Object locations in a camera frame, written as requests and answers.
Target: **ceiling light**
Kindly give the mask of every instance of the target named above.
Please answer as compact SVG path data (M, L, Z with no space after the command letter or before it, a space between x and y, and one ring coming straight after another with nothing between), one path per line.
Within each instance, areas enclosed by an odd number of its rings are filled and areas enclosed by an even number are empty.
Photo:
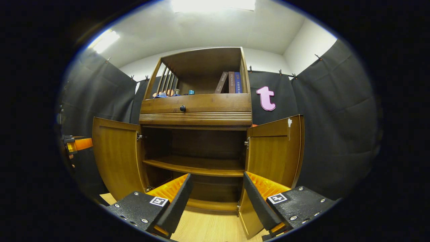
M213 12L225 8L254 11L255 0L172 0L174 12Z
M100 54L119 38L120 36L115 31L109 29L98 36L88 47Z

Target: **cabinet door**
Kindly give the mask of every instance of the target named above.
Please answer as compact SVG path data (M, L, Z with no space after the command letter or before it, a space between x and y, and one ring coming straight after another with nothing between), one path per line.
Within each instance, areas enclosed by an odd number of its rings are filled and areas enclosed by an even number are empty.
M142 163L140 125L94 117L92 143L100 176L118 201L134 191L145 192L146 172Z
M303 159L303 116L296 115L249 128L247 137L246 171L294 188ZM261 231L263 225L243 188L239 205L239 219L250 239Z

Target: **book spine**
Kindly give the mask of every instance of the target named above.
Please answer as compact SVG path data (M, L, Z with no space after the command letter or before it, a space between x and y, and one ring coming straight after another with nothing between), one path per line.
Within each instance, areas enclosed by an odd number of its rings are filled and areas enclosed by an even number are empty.
M236 93L236 88L234 87L234 72L228 72L228 93Z
M243 89L242 89L242 78L240 77L240 72L235 72L234 73L235 76L235 80L236 80L236 93L243 93Z
M219 79L218 86L216 87L215 93L221 93L224 89L225 81L227 80L228 72L224 71Z

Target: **white ceiling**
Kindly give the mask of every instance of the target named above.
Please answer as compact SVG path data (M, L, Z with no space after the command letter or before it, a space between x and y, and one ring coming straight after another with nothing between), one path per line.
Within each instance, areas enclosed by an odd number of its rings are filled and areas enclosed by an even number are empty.
M121 68L155 54L192 47L242 46L282 55L305 17L271 0L255 11L174 13L171 0L146 5L111 27L120 38L101 55Z

